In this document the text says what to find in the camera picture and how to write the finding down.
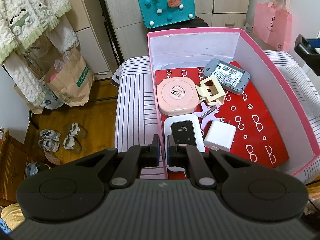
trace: wall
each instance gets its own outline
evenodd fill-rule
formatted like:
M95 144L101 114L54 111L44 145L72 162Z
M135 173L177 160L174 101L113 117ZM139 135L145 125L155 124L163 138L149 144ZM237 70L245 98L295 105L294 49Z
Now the wall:
M29 109L13 86L13 80L0 65L0 128L8 126L10 135L24 143Z
M250 0L247 14L247 22L253 24L256 2L268 2L269 0ZM304 65L303 60L294 52L294 42L299 34L306 38L316 38L320 30L320 14L317 5L320 0L291 0L290 13L293 16L292 40L290 54L300 66Z

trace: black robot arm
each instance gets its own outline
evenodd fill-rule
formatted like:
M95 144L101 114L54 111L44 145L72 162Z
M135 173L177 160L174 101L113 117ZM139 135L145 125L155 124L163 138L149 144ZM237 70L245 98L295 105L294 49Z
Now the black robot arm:
M320 54L316 48L320 48L320 39L306 39L299 35L295 42L294 51L317 76L320 76Z
M297 179L167 140L169 165L184 167L187 179L138 179L159 164L158 135L125 153L103 150L22 182L17 200L26 221L10 238L316 239L299 219L308 193Z

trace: pink round compact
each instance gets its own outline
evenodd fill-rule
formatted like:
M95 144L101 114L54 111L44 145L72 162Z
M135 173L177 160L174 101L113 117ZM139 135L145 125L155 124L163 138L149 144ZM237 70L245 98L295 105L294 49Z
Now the pink round compact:
M187 77L164 79L157 86L157 98L160 112L167 116L191 114L199 101L195 83Z

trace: yellow cloth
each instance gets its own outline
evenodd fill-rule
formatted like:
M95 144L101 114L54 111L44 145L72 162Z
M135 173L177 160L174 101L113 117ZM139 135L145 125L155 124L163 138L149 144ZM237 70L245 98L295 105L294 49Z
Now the yellow cloth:
M18 203L5 207L2 210L1 218L11 230L17 228L25 220Z

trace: wooden floor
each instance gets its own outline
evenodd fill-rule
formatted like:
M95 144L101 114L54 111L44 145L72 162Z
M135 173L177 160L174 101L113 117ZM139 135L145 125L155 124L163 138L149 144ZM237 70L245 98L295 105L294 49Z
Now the wooden floor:
M92 86L90 100L117 95L118 88L113 86L109 80L99 81ZM55 155L64 164L114 146L116 103L117 99L86 103L82 107L63 105L56 110L45 109L42 114L33 115L33 119L39 124L40 130L54 129L63 133L62 128L65 124L77 122L88 131L87 137L79 140L82 146L80 154L71 153L60 144L60 148ZM40 140L40 130L36 130L32 125L29 126L24 143L28 152L43 152L37 145L38 140ZM65 138L65 135L62 134L61 136L60 141Z

